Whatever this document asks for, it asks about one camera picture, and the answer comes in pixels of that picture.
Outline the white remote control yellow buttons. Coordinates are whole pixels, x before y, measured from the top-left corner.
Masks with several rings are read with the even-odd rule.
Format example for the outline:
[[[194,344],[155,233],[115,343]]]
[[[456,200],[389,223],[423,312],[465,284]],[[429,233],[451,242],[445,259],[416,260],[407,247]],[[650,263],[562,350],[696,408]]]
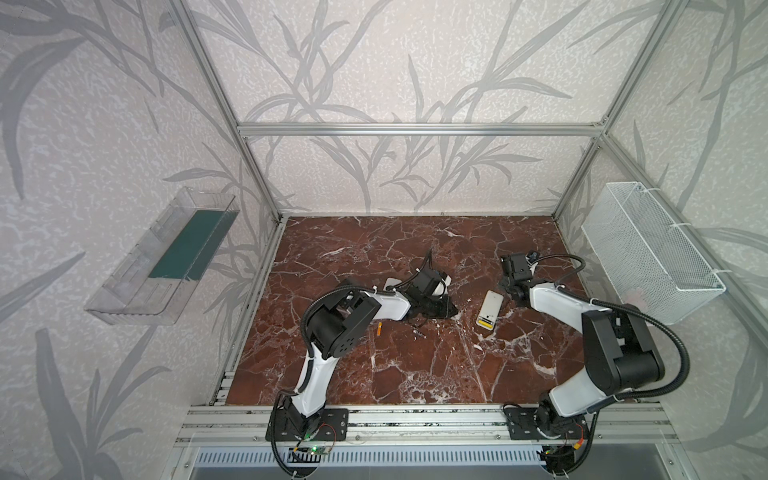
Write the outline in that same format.
[[[493,290],[488,290],[476,318],[476,322],[483,321],[492,323],[494,324],[495,328],[496,322],[500,315],[501,307],[503,305],[503,301],[504,297],[501,294]]]

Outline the red white remote control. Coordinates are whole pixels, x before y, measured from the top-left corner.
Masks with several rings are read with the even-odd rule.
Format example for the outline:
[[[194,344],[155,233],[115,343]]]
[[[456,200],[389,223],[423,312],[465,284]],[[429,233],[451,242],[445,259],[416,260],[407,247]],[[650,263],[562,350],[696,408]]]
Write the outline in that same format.
[[[384,283],[384,289],[385,290],[392,290],[392,289],[396,288],[400,284],[401,284],[401,281],[399,279],[389,277],[389,278],[386,279],[386,281]]]

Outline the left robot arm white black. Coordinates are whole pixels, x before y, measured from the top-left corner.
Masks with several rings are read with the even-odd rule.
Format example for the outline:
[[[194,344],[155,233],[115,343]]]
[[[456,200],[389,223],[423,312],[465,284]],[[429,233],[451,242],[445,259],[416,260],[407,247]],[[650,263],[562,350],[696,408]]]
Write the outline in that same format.
[[[327,391],[336,366],[357,346],[369,325],[418,316],[455,316],[458,308],[448,292],[451,282],[447,273],[429,266],[381,289],[348,277],[311,303],[300,320],[306,356],[299,380],[294,390],[276,396],[266,438],[302,441],[316,434],[328,417]]]

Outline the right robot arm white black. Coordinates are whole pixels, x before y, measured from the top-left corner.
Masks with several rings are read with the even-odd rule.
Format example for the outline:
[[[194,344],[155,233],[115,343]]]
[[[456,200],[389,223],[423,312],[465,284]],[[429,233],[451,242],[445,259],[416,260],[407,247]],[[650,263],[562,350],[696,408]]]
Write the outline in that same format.
[[[535,407],[506,404],[510,437],[558,440],[578,433],[585,416],[622,400],[669,394],[688,379],[691,360],[687,347],[668,326],[631,304],[614,304],[572,293],[560,282],[535,276],[543,257],[537,252],[500,258],[500,287],[519,307],[549,315],[582,337],[583,368],[564,383],[545,392]],[[646,390],[666,375],[662,355],[651,335],[653,326],[675,346],[680,366],[667,384]]]

